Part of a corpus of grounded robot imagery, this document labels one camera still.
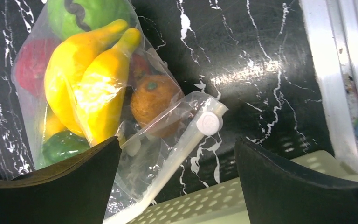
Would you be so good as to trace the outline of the yellow fake banana bunch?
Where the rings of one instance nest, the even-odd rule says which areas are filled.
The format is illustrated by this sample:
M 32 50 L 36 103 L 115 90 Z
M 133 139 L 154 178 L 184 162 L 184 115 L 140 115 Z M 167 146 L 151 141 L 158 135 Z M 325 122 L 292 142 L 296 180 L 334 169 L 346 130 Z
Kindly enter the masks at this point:
M 47 102 L 63 125 L 94 146 L 115 135 L 131 55 L 142 33 L 118 19 L 59 44 L 44 76 Z

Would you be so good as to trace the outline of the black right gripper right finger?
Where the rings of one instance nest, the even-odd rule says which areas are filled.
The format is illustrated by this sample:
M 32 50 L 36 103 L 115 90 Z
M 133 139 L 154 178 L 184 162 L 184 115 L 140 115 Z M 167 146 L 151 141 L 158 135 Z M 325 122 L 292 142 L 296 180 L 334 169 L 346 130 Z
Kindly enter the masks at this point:
M 323 174 L 240 139 L 235 160 L 253 224 L 358 224 L 358 182 Z

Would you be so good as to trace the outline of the clear polka dot zip bag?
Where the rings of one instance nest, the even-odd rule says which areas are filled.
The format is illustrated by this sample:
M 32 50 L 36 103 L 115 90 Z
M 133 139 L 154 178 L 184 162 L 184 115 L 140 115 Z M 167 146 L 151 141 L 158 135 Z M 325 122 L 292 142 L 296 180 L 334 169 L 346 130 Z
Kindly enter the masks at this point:
M 116 137 L 104 223 L 141 214 L 227 107 L 185 95 L 128 0 L 49 0 L 12 70 L 36 169 Z

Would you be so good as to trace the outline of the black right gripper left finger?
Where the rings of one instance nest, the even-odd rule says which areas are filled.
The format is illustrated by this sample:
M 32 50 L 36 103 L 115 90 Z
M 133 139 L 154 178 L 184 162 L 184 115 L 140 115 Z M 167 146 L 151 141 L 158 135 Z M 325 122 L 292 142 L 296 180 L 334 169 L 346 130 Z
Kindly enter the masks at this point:
M 0 224 L 101 224 L 120 155 L 111 137 L 54 165 L 0 180 Z

